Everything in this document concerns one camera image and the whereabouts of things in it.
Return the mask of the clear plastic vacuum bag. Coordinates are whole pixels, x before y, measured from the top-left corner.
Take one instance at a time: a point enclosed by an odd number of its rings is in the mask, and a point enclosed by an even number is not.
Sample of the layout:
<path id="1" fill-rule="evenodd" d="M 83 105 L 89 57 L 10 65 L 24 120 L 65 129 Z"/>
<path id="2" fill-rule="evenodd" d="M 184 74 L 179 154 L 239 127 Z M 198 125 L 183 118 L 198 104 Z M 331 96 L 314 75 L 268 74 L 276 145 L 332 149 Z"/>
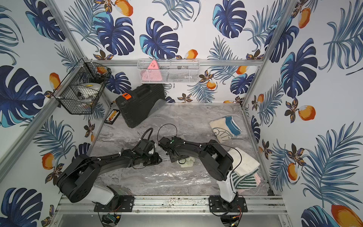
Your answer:
<path id="1" fill-rule="evenodd" d="M 178 169 L 164 172 L 132 170 L 109 183 L 122 195 L 218 195 L 217 181 L 205 170 Z"/>

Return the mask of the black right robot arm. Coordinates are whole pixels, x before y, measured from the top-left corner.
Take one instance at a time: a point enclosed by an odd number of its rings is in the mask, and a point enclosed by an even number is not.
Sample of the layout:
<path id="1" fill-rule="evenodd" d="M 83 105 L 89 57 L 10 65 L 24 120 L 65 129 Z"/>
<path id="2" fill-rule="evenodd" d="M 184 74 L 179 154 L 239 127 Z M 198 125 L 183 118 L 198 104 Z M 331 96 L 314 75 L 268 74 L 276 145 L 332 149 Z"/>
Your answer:
<path id="1" fill-rule="evenodd" d="M 163 137 L 158 145 L 169 155 L 172 162 L 188 157 L 199 159 L 209 175 L 217 180 L 220 197 L 228 203 L 235 200 L 237 191 L 231 178 L 233 158 L 217 141 L 196 143 L 180 137 Z"/>

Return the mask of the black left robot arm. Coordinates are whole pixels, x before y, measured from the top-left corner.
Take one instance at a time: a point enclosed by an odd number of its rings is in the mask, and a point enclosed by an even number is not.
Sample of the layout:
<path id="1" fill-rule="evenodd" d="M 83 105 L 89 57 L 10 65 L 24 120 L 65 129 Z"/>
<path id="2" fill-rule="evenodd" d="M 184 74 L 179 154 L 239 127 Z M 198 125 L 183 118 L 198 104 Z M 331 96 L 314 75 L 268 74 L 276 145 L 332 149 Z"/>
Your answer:
<path id="1" fill-rule="evenodd" d="M 88 200 L 107 205 L 117 195 L 109 187 L 96 185 L 96 179 L 105 173 L 121 168 L 143 169 L 162 162 L 156 152 L 155 142 L 151 140 L 153 128 L 147 129 L 132 149 L 122 149 L 117 154 L 90 157 L 77 156 L 55 181 L 55 185 L 70 202 Z"/>

